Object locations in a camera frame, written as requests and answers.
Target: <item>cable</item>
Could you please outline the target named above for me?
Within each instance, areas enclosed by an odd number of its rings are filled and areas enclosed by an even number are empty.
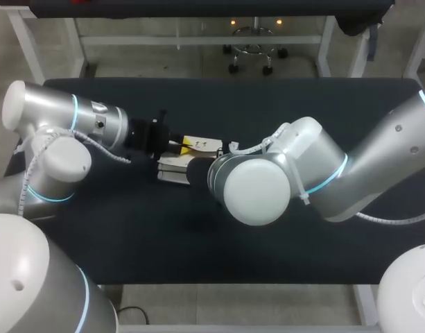
[[[357,213],[356,216],[369,222],[386,224],[386,225],[408,225],[408,224],[414,224],[414,223],[425,221],[425,214],[413,217],[411,219],[404,219],[404,220],[379,219],[377,217],[372,217],[363,213]]]
[[[44,142],[41,149],[38,152],[36,152],[36,154],[33,156],[31,163],[29,163],[27,171],[24,174],[23,185],[21,187],[21,194],[19,196],[19,202],[18,202],[18,216],[21,216],[21,217],[24,215],[24,207],[26,205],[26,194],[27,194],[29,182],[31,181],[33,169],[35,168],[41,154],[43,154],[43,152],[46,151],[46,149],[56,139],[58,139],[60,137],[65,137],[65,136],[69,136],[69,135],[71,135],[73,137],[78,137],[78,138],[82,139],[83,141],[88,142],[91,145],[95,146],[98,150],[100,150],[106,156],[108,156],[109,158],[111,158],[111,159],[113,159],[117,162],[126,163],[126,164],[131,163],[130,160],[125,159],[124,157],[119,157],[119,156],[112,154],[106,148],[101,146],[98,142],[94,141],[90,137],[88,137],[85,134],[82,134],[81,132],[78,132],[76,130],[63,130],[61,128],[49,128],[49,129],[42,128],[42,129],[38,130],[37,133],[35,133],[35,135],[37,135],[38,133],[46,134],[46,135],[49,135],[50,137],[46,139],[46,141]],[[20,151],[23,151],[24,147],[26,145],[26,142],[28,140],[27,139],[24,140],[24,142],[20,146],[18,146],[17,149],[15,149],[14,154],[19,153]]]
[[[257,144],[256,146],[253,146],[251,148],[239,150],[238,144],[236,142],[231,142],[229,144],[229,151],[234,155],[249,155],[256,153],[257,151],[265,149],[266,147],[271,145],[274,142],[274,139],[277,139],[289,125],[289,123],[283,123],[271,136],[266,137],[260,144]]]
[[[91,139],[87,135],[82,134],[81,132],[78,132],[76,130],[69,130],[69,132],[72,133],[75,137],[79,137],[83,141],[90,143],[95,148],[98,148],[102,153],[104,153],[106,156],[108,156],[109,158],[113,159],[114,161],[121,162],[121,163],[126,163],[126,164],[130,164],[130,160],[128,160],[127,158],[119,157],[119,156],[116,156],[116,155],[112,154],[110,151],[108,151],[106,148],[104,148],[103,146],[101,146],[98,142],[96,142],[95,140]]]
[[[144,316],[144,320],[146,321],[146,325],[150,325],[149,324],[149,317],[148,314],[146,313],[146,311],[144,311],[141,307],[123,307],[120,310],[118,310],[116,312],[116,315],[119,315],[121,312],[125,311],[125,310],[129,310],[129,309],[138,309],[143,313]]]
[[[31,176],[33,169],[37,165],[38,159],[40,158],[40,155],[43,154],[43,152],[59,137],[62,137],[63,134],[53,132],[50,134],[50,137],[45,141],[41,149],[33,156],[33,159],[31,160],[31,163],[29,163],[29,167],[27,168],[26,173],[24,174],[23,178],[23,185],[21,187],[21,194],[19,196],[19,202],[18,202],[18,216],[24,215],[24,206],[26,203],[26,193],[28,189],[29,182],[31,181]]]

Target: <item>stool wheel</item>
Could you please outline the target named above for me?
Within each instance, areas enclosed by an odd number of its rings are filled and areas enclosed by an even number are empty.
[[[223,54],[231,54],[231,53],[232,53],[232,46],[223,45]]]
[[[273,71],[274,71],[274,69],[272,68],[272,66],[263,66],[263,75],[264,76],[271,75]]]
[[[278,56],[280,59],[285,59],[285,58],[287,58],[287,57],[289,56],[288,49],[287,49],[287,48],[285,48],[285,47],[282,47],[281,49],[278,49],[278,50],[277,50],[277,56]]]
[[[228,67],[229,73],[235,74],[238,72],[238,66],[234,64],[230,64]]]

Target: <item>robotic arm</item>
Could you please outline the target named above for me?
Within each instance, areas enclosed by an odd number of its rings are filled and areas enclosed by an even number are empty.
[[[23,81],[7,91],[3,124],[21,137],[27,171],[0,181],[0,213],[30,220],[54,215],[89,173],[91,156],[76,138],[120,162],[129,161],[108,151],[124,146],[158,156],[182,139],[163,119],[130,119],[121,108]]]
[[[239,221],[271,223],[294,197],[328,221],[344,221],[425,167],[425,92],[389,112],[349,153],[309,117],[284,124],[253,148],[230,148],[212,164],[208,185]]]

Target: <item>black table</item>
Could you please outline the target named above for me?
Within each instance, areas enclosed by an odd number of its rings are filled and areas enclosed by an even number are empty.
[[[118,105],[132,117],[151,119],[165,109],[176,132],[235,139],[242,146],[258,143],[282,122],[312,116],[346,151],[419,90],[408,79],[343,78],[97,78],[46,85]],[[279,221],[249,227],[206,191],[155,180],[153,163],[141,153],[125,166],[90,150],[93,167],[84,185],[54,221],[40,227],[97,284],[376,284],[394,259],[425,244],[425,222],[330,223],[299,200]],[[23,169],[18,158],[8,174]],[[425,170],[365,211],[398,219],[425,212]]]
[[[38,18],[336,16],[348,35],[381,23],[392,5],[394,0],[0,0],[0,6],[29,6]]]

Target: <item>floor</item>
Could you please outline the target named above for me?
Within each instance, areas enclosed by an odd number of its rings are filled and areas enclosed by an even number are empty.
[[[376,60],[367,65],[367,77],[401,77],[419,30],[425,22],[425,0],[396,0],[380,29]],[[239,19],[238,25],[249,23]],[[35,20],[33,29],[48,68],[48,77],[68,75],[67,41],[60,31],[62,22]],[[79,21],[83,33],[173,33],[174,19],[127,19]],[[273,19],[264,25],[277,32],[315,33],[323,19],[284,18],[281,28]],[[230,33],[228,19],[206,19],[201,30],[199,19],[183,19],[183,33]],[[336,28],[329,52],[333,76],[346,76],[356,40]],[[273,77],[314,77],[316,46],[291,46],[290,58],[274,60]],[[220,47],[114,46],[87,50],[96,76],[211,78],[228,77],[231,61]],[[263,59],[245,59],[239,77],[261,77]],[[425,84],[425,62],[420,75]],[[7,86],[14,80],[32,80],[19,43],[8,18],[0,12],[0,112]],[[17,136],[3,129],[0,115],[0,177],[10,158]],[[333,285],[132,285],[125,286],[121,306],[139,305],[153,324],[242,324],[242,325],[355,325],[359,318],[350,286]],[[123,324],[143,323],[134,310],[121,315]]]

